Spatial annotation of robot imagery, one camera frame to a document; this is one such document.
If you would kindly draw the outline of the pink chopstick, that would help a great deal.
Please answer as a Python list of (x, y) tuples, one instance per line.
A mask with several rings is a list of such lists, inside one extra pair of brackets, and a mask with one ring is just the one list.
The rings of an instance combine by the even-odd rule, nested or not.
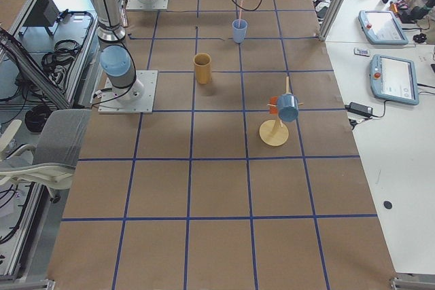
[(240, 0), (239, 2), (239, 12), (238, 12), (238, 19), (237, 19), (237, 28), (239, 29), (241, 27), (241, 17), (242, 17), (242, 11), (243, 11), (243, 0)]

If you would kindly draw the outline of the light blue plastic cup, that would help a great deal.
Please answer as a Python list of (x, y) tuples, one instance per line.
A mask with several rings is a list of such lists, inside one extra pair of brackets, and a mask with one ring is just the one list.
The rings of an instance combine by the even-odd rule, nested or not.
[(242, 43), (245, 39), (248, 23), (244, 19), (236, 19), (232, 22), (232, 39), (235, 43)]

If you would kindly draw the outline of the bamboo chopstick holder cup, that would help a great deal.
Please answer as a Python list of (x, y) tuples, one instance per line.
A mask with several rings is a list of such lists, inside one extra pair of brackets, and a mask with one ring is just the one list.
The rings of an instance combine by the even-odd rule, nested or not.
[(207, 53), (198, 53), (194, 56), (194, 75), (199, 84), (208, 84), (211, 81), (211, 57)]

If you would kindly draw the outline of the orange cup on tree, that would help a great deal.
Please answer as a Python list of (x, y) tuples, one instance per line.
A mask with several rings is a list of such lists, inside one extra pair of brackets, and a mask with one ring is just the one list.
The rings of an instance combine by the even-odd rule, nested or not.
[(269, 113), (272, 115), (278, 114), (277, 100), (278, 100), (277, 96), (273, 96), (269, 99), (268, 108), (269, 108)]

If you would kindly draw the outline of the blue cup on tree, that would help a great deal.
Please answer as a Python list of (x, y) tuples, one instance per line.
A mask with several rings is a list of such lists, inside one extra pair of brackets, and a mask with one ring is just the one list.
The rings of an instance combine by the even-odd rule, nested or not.
[(298, 99), (290, 93), (280, 95), (277, 99), (277, 110), (280, 120), (294, 121), (299, 114)]

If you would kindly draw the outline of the teach pendant tablet far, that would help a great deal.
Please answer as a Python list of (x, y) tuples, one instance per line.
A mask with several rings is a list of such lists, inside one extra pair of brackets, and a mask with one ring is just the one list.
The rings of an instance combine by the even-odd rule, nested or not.
[(360, 11), (358, 14), (362, 31), (373, 45), (404, 46), (408, 38), (391, 11)]

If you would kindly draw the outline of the teach pendant tablet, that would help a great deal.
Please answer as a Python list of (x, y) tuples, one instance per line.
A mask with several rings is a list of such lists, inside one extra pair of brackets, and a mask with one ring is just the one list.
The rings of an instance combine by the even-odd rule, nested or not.
[(373, 45), (404, 46), (408, 38), (391, 11), (360, 11), (358, 14), (362, 31)]
[(370, 89), (376, 98), (405, 105), (419, 104), (413, 61), (375, 54), (369, 67)]

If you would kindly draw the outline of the black power adapter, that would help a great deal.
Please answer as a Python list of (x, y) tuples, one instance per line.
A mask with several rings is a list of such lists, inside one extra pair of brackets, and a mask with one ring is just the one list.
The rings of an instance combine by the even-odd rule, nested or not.
[(345, 108), (348, 112), (362, 117), (370, 118), (373, 116), (373, 108), (366, 105), (350, 102), (348, 105), (345, 105)]

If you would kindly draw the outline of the teach pendant tablet near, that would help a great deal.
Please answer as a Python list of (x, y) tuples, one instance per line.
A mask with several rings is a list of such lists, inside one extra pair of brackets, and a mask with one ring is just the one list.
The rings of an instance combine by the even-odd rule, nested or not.
[(375, 54), (369, 67), (370, 89), (376, 98), (405, 105), (419, 104), (413, 61)]

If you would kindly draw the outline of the grey office chair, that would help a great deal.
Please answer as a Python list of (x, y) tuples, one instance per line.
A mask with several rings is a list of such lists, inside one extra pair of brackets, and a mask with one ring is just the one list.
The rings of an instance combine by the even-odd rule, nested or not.
[(89, 109), (52, 112), (36, 145), (21, 145), (1, 157), (1, 184), (37, 183), (58, 202), (58, 192), (71, 187), (90, 116)]

